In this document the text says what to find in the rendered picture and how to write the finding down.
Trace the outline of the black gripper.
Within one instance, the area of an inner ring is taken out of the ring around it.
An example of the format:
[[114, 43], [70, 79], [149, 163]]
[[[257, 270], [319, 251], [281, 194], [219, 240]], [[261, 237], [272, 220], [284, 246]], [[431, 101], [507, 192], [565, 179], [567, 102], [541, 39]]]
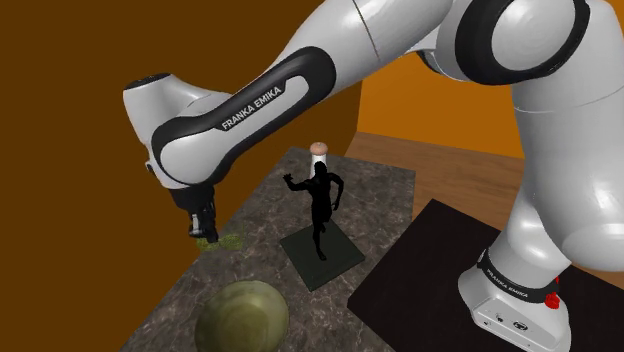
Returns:
[[214, 187], [209, 184], [199, 184], [170, 189], [169, 192], [176, 206], [188, 213], [189, 235], [194, 238], [204, 238], [208, 243], [216, 243], [219, 235], [215, 226]]

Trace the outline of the green mesh object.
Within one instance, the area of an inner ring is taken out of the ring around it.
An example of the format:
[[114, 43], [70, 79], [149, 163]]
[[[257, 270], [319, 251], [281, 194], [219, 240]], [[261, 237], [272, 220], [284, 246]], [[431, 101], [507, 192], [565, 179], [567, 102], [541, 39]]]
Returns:
[[224, 250], [241, 250], [243, 247], [243, 239], [236, 234], [228, 234], [220, 237], [217, 242], [210, 243], [205, 238], [198, 238], [196, 246], [201, 252]]

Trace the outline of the olive green round bowl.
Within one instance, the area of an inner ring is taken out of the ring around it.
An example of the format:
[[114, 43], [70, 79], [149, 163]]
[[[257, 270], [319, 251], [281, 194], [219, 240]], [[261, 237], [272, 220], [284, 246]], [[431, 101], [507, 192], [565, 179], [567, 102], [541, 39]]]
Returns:
[[237, 281], [206, 302], [194, 341], [197, 352], [277, 352], [288, 327], [289, 307], [277, 289]]

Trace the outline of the black running figure statue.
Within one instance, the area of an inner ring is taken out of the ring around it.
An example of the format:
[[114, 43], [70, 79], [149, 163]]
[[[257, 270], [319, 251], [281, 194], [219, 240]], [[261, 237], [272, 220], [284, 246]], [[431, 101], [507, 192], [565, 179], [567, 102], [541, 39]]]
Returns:
[[290, 174], [283, 176], [291, 191], [307, 191], [311, 196], [312, 224], [280, 240], [282, 249], [310, 292], [365, 259], [331, 219], [339, 207], [344, 181], [328, 172], [322, 161], [315, 162], [313, 169], [315, 174], [299, 183], [294, 183]]

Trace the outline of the white bottle with tan cap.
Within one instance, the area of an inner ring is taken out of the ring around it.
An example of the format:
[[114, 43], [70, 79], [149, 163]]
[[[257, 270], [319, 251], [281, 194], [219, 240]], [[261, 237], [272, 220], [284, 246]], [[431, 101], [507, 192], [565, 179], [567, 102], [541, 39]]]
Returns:
[[311, 153], [310, 177], [314, 177], [316, 173], [315, 164], [317, 162], [326, 163], [328, 146], [324, 142], [314, 142], [310, 145], [309, 151]]

